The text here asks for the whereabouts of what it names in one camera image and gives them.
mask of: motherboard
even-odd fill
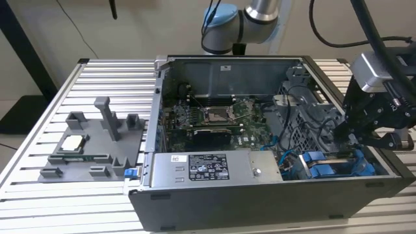
[[[205,106],[203,100],[179,100],[164,108],[168,152],[247,148],[257,151],[264,146],[275,147],[261,104],[256,103],[256,99],[233,98],[231,105],[220,104]]]

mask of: circuit board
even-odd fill
[[[177,103],[165,108],[164,112],[169,113],[164,115],[169,152],[243,148],[257,151],[272,141],[260,104],[255,103],[253,99],[239,98],[231,106],[189,107]],[[200,131],[229,133],[229,143],[220,146],[195,145],[195,135]]]

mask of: slotted aluminum platform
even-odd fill
[[[336,59],[317,65],[345,92],[351,71]],[[71,111],[100,118],[96,96],[111,96],[119,117],[137,113],[149,118],[153,93],[152,60],[91,60],[77,65],[63,88],[0,175],[0,234],[123,233],[144,234],[123,182],[37,183],[39,169],[67,128]],[[392,129],[380,129],[385,133]],[[416,130],[411,130],[416,139]],[[145,135],[140,149],[144,149]],[[397,152],[416,172],[416,152]],[[396,197],[373,201],[348,220],[317,221],[195,231],[201,234],[375,234],[416,233],[416,184]]]

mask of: power supply label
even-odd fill
[[[225,154],[189,155],[188,159],[192,181],[229,179]]]

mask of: white wall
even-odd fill
[[[0,100],[39,95],[40,90],[0,30]]]
[[[241,9],[251,0],[225,0]],[[9,0],[51,77],[61,84],[80,58],[93,58],[56,0]],[[208,0],[60,0],[101,59],[153,59],[157,54],[201,54],[200,28]],[[383,36],[416,35],[416,0],[365,1]],[[308,21],[309,0],[293,0],[280,44],[281,55],[352,60],[369,46],[335,49],[316,39]],[[349,0],[316,0],[315,18],[324,38],[335,43],[365,39]],[[247,54],[268,54],[268,44]]]
[[[249,0],[227,0],[240,8]],[[51,76],[61,84],[80,58],[93,58],[55,0],[9,0]],[[157,54],[201,54],[201,24],[208,0],[60,0],[101,59],[153,59]],[[249,45],[267,54],[268,45]]]
[[[365,0],[381,36],[415,36],[416,40],[416,0]],[[308,0],[292,1],[292,12],[280,44],[281,55],[311,55],[313,58],[345,58],[353,61],[361,51],[371,46],[331,48],[313,35],[308,20]],[[360,23],[349,0],[316,0],[315,24],[321,36],[332,43],[365,40]],[[387,42],[389,46],[403,46],[403,42]]]

